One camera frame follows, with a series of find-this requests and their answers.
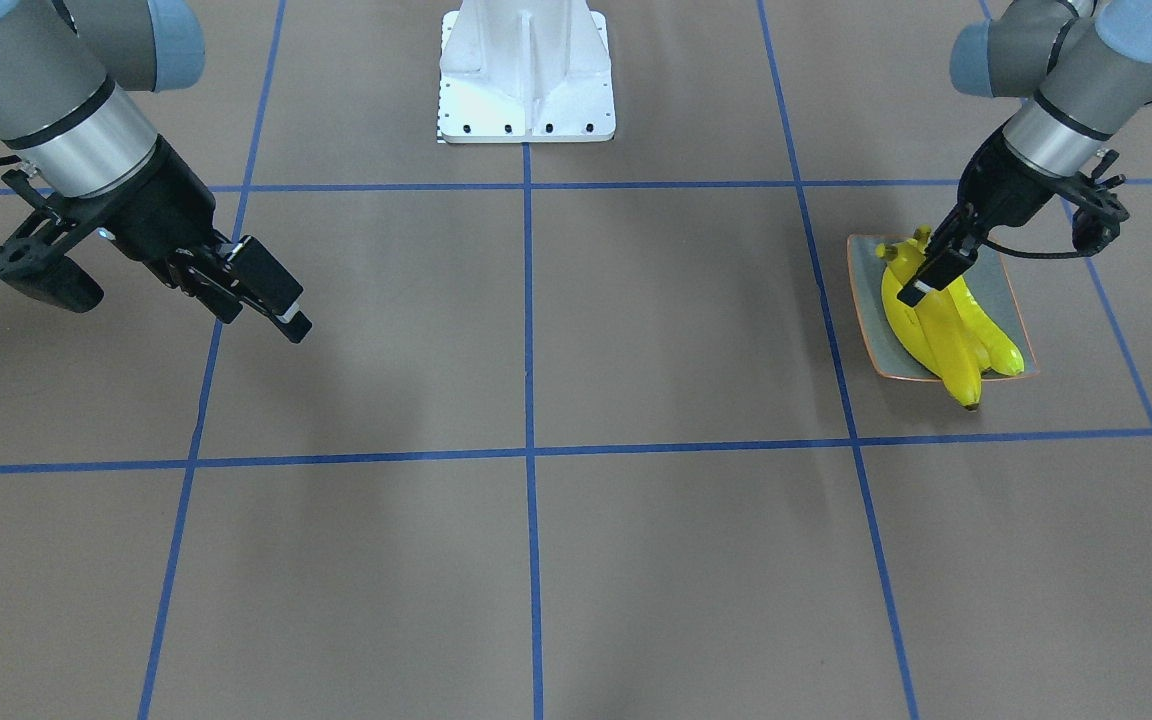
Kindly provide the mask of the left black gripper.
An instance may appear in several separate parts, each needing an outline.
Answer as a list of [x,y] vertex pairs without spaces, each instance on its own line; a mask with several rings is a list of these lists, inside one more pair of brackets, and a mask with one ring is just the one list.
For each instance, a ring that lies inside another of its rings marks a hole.
[[983,243],[998,225],[1020,228],[1055,196],[1053,179],[1016,156],[996,128],[975,151],[958,181],[955,209],[938,223],[925,252],[915,249],[914,274],[896,300],[916,306],[929,293],[945,291],[973,268],[979,256],[968,237]]

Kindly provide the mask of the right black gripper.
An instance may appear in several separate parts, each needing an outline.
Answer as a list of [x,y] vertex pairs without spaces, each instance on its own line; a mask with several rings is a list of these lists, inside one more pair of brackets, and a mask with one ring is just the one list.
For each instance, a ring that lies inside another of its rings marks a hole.
[[218,232],[215,197],[165,138],[111,199],[103,228],[113,245],[166,287],[200,301],[219,323],[250,306],[293,344],[314,328],[300,306],[305,288],[251,234],[232,240]]

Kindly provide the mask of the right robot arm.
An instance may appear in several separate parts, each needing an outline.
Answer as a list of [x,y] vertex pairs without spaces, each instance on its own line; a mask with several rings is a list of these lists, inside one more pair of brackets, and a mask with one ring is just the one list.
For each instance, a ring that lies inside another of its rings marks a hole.
[[88,313],[104,291],[69,252],[96,234],[219,323],[251,306],[306,336],[302,285],[219,232],[214,195],[132,100],[196,85],[205,63],[187,1],[0,1],[0,167],[31,209],[0,243],[1,282]]

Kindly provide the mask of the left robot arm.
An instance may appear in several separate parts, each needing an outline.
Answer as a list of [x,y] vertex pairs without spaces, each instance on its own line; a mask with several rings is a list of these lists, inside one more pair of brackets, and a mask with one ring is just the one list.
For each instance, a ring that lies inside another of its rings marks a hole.
[[1129,214],[1108,142],[1152,106],[1152,1],[1014,1],[958,35],[952,83],[1021,106],[967,164],[954,209],[899,291],[908,306],[972,270],[993,228],[1023,227],[1053,197],[1076,209],[1071,258],[1117,238]]

